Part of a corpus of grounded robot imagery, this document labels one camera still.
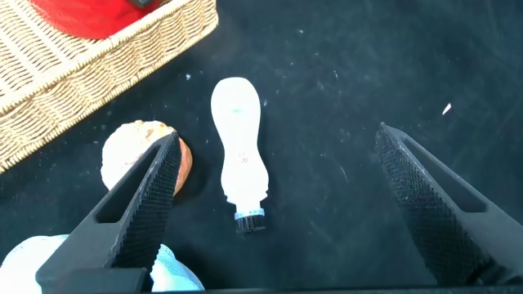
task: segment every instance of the bread roll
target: bread roll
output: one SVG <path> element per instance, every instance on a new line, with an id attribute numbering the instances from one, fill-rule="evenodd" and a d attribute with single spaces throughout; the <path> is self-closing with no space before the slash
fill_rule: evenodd
<path id="1" fill-rule="evenodd" d="M 111 190 L 125 175 L 140 156 L 159 138 L 175 131 L 163 122 L 142 122 L 137 120 L 124 123 L 107 139 L 102 150 L 101 179 Z M 178 172 L 176 194 L 189 175 L 193 158 L 190 149 L 180 138 L 181 165 Z"/>

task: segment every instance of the textured gripper pad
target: textured gripper pad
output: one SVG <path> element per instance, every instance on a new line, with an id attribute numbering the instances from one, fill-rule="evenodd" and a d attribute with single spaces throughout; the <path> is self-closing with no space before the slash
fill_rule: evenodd
<path id="1" fill-rule="evenodd" d="M 375 151 L 413 241 L 439 284 L 474 283 L 489 257 L 474 244 L 439 187 L 431 185 L 401 140 L 382 124 Z"/>
<path id="2" fill-rule="evenodd" d="M 156 158 L 157 165 L 141 191 L 132 220 L 114 258 L 112 267 L 146 268 L 150 272 L 158 254 L 172 205 L 181 164 L 180 140 L 168 142 L 167 151 Z"/>

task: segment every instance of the black bottle cap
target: black bottle cap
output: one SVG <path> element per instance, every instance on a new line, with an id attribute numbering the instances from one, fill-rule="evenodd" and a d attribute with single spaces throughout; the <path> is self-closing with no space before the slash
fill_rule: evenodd
<path id="1" fill-rule="evenodd" d="M 236 220 L 236 233 L 249 233 L 265 229 L 263 215 L 244 216 Z"/>

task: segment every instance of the red cloth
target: red cloth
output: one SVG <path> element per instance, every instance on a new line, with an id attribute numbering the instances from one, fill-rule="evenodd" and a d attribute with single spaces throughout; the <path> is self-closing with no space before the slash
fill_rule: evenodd
<path id="1" fill-rule="evenodd" d="M 159 6 L 159 0 L 144 8 L 126 0 L 30 1 L 50 25 L 80 38 L 107 38 Z"/>

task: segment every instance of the wicker basket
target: wicker basket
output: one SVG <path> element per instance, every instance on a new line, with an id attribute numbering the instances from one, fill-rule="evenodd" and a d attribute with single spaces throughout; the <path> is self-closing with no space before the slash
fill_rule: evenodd
<path id="1" fill-rule="evenodd" d="M 104 40 L 0 0 L 0 173 L 209 34 L 216 0 L 172 0 Z"/>

